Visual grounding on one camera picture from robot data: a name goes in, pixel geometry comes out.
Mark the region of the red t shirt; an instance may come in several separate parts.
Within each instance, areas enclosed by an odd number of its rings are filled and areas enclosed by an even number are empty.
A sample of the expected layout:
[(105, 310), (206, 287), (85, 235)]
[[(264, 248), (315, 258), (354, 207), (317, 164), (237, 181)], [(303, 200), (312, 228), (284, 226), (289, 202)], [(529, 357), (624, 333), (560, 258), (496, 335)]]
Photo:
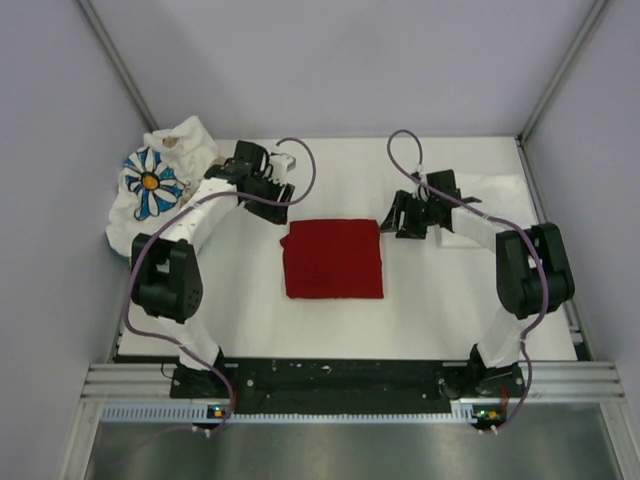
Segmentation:
[(280, 240), (291, 299), (382, 299), (380, 229), (373, 219), (293, 221)]

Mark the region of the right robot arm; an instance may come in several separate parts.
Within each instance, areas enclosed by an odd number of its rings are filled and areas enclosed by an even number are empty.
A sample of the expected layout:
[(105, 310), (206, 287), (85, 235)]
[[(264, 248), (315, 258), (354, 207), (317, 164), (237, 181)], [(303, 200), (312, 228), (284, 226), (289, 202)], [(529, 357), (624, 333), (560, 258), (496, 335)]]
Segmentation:
[(471, 348), (460, 376), (443, 379), (443, 395), (457, 399), (492, 394), (520, 378), (526, 339), (544, 317), (573, 298), (575, 283), (560, 229), (553, 223), (522, 227), (465, 196), (453, 170), (413, 173), (413, 191), (396, 191), (380, 229), (400, 239), (423, 240), (438, 227), (463, 236), (495, 256), (500, 308)]

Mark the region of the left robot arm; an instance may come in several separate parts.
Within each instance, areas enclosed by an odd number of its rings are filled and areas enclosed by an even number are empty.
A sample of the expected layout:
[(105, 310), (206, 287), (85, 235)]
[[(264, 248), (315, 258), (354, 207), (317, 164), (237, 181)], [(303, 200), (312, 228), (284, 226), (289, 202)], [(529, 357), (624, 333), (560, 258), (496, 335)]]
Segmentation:
[(229, 158), (209, 167), (175, 217), (132, 242), (126, 328), (174, 347), (180, 362), (194, 369), (192, 384), (205, 396), (220, 394), (227, 374), (215, 365), (220, 347), (197, 317), (205, 297), (198, 254), (214, 228), (239, 207), (286, 224), (295, 191), (287, 175), (295, 166), (288, 153), (239, 141)]

